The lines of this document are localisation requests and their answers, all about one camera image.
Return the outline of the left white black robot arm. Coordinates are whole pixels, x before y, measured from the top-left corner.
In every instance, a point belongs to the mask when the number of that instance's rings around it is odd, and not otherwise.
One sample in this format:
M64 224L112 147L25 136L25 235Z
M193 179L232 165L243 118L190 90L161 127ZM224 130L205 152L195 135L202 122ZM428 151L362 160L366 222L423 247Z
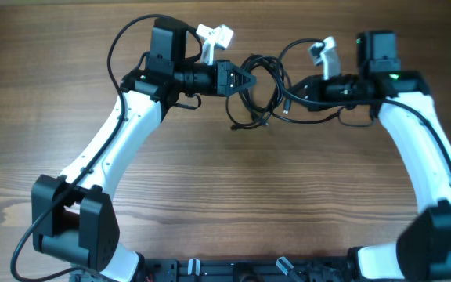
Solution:
M36 251L69 264L73 281L143 281L144 258L119 241L113 208L118 184L145 139L179 97L228 97L256 82L228 60L216 60L233 31L154 15L150 47L114 87L117 101L81 155L31 190Z

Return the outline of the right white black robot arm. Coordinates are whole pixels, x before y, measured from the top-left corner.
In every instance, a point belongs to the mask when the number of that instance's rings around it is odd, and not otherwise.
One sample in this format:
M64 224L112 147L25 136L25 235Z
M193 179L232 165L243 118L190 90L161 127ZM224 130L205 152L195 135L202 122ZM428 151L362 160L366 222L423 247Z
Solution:
M451 279L451 145L421 74L403 70L392 31L357 36L358 74L344 75L331 37L308 50L323 73L304 83L311 111L367 105L394 141L413 185L417 217L391 243L360 247L364 280Z

